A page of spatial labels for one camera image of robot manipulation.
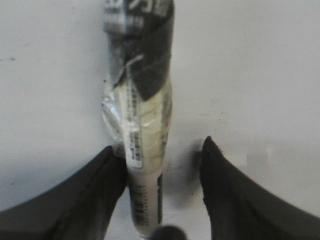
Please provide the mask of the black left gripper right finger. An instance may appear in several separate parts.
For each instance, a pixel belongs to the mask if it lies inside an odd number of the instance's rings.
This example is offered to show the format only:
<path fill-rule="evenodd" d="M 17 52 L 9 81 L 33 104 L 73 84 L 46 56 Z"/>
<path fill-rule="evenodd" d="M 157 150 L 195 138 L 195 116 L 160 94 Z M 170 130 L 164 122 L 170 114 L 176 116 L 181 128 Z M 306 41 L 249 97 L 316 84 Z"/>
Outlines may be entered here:
<path fill-rule="evenodd" d="M 207 136 L 199 169 L 213 240 L 318 240 L 320 219 L 267 191 Z"/>

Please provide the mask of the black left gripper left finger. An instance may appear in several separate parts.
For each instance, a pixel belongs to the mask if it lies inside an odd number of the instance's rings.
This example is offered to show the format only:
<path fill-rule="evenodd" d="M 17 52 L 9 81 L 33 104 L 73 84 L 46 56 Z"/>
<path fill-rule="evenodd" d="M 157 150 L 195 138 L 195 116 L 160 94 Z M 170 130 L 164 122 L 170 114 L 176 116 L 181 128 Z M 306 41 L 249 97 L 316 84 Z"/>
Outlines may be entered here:
<path fill-rule="evenodd" d="M 54 188 L 2 211 L 0 238 L 103 240 L 126 184 L 126 161 L 107 146 Z"/>

